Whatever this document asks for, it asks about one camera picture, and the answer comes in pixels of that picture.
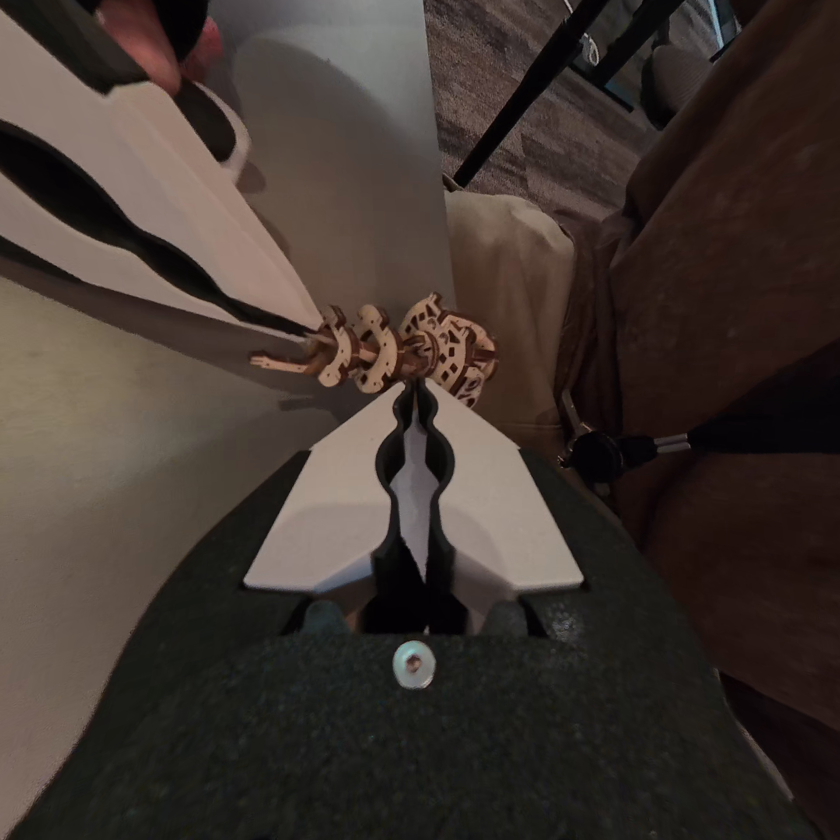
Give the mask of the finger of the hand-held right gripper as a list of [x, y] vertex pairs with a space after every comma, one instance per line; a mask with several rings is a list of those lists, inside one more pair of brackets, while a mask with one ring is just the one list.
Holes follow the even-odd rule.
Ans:
[[322, 315], [297, 272], [173, 101], [150, 82], [102, 94], [1, 12], [1, 123], [76, 163], [129, 220], [192, 257], [220, 290], [298, 329]]
[[2, 259], [20, 285], [285, 397], [314, 397], [302, 375], [250, 355], [289, 350], [290, 321], [220, 290], [182, 250], [133, 224], [76, 163], [2, 125]]

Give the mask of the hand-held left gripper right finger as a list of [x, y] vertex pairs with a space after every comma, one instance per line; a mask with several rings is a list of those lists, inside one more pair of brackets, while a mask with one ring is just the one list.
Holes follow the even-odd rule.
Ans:
[[522, 450], [433, 381], [417, 385], [430, 500], [426, 582], [451, 623], [480, 629], [491, 608], [584, 581]]

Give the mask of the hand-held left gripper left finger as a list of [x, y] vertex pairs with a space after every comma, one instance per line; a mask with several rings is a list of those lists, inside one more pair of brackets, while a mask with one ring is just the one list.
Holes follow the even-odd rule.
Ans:
[[364, 609], [376, 594], [375, 554], [400, 537], [391, 481], [412, 413], [413, 388], [396, 383], [309, 449], [245, 587]]

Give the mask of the wooden model assembly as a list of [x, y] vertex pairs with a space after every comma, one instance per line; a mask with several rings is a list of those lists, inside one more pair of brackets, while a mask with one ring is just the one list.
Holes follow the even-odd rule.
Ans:
[[478, 322], [447, 309], [433, 293], [393, 327], [384, 309], [363, 305], [354, 322], [337, 307], [322, 311], [322, 326], [305, 343], [302, 360], [266, 352], [248, 361], [268, 371], [305, 375], [325, 387], [352, 382], [378, 395], [398, 382], [430, 380], [474, 407], [498, 367], [497, 342]]

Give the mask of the person's right hand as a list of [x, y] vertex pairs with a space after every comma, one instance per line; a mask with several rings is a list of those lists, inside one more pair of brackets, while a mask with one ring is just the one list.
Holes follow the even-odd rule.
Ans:
[[210, 17], [192, 52], [179, 60], [152, 1], [104, 1], [95, 16], [153, 83], [171, 97], [177, 95], [184, 80], [205, 81], [224, 56], [222, 37]]

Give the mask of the person's beige pants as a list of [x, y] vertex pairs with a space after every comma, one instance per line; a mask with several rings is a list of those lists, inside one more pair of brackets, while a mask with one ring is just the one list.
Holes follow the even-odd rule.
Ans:
[[498, 367], [476, 412], [554, 461], [564, 445], [553, 394], [574, 278], [573, 240], [518, 196], [444, 192], [458, 311], [497, 341]]

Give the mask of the brown garment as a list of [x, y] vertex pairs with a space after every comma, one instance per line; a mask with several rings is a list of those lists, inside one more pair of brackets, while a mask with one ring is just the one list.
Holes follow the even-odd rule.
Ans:
[[[742, 32], [640, 161], [573, 312], [581, 417], [668, 436], [838, 382], [839, 2], [732, 2]], [[743, 726], [838, 838], [838, 455], [667, 455], [617, 511]]]

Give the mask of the black tripod leg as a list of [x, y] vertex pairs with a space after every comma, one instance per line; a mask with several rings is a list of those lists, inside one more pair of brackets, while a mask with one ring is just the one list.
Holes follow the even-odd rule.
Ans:
[[581, 1], [557, 27], [531, 63], [516, 90], [453, 175], [457, 186], [467, 187], [471, 183], [524, 113], [579, 54], [583, 35], [606, 4], [607, 1]]
[[644, 43], [669, 22], [684, 1], [643, 1], [624, 31], [609, 45], [604, 57], [586, 75], [596, 88], [606, 84], [642, 48]]

